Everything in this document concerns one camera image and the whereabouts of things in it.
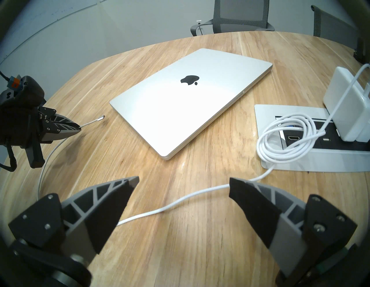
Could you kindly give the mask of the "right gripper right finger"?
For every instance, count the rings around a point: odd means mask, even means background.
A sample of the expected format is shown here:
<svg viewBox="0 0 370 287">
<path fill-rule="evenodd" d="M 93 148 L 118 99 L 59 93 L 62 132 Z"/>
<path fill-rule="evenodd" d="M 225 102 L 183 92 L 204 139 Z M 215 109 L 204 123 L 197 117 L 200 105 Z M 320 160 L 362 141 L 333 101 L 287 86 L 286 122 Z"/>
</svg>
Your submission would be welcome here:
<svg viewBox="0 0 370 287">
<path fill-rule="evenodd" d="M 318 194 L 303 202 L 280 188 L 231 177 L 229 197 L 270 251 L 282 276 L 305 276 L 343 250 L 357 224 Z"/>
</svg>

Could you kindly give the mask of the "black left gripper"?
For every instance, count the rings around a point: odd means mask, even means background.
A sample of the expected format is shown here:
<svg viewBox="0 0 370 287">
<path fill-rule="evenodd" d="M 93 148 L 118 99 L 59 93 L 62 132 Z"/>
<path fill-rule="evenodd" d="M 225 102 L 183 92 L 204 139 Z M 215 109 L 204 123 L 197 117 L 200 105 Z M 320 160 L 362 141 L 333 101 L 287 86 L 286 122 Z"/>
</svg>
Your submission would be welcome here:
<svg viewBox="0 0 370 287">
<path fill-rule="evenodd" d="M 5 148 L 9 164 L 1 159 L 1 169 L 16 169 L 17 160 L 12 147 L 20 147 L 26 151 L 31 168 L 41 168 L 45 159 L 41 143 L 51 143 L 55 140 L 69 138 L 81 132 L 81 126 L 65 116 L 56 113 L 53 108 L 43 107 L 44 97 L 34 104 L 12 102 L 15 97 L 1 97 L 0 108 L 0 144 Z M 41 122 L 54 123 L 60 127 L 46 128 L 41 135 Z"/>
</svg>

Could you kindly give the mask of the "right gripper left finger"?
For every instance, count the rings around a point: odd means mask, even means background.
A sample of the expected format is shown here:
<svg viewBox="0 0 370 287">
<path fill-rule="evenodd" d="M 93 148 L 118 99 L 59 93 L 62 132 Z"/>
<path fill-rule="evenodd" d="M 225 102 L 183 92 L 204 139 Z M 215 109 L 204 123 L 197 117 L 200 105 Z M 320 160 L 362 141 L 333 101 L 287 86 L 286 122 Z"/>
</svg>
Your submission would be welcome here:
<svg viewBox="0 0 370 287">
<path fill-rule="evenodd" d="M 28 246 L 88 264 L 101 252 L 139 183 L 138 176 L 90 186 L 60 201 L 50 193 L 21 212 L 10 223 L 15 239 Z"/>
</svg>

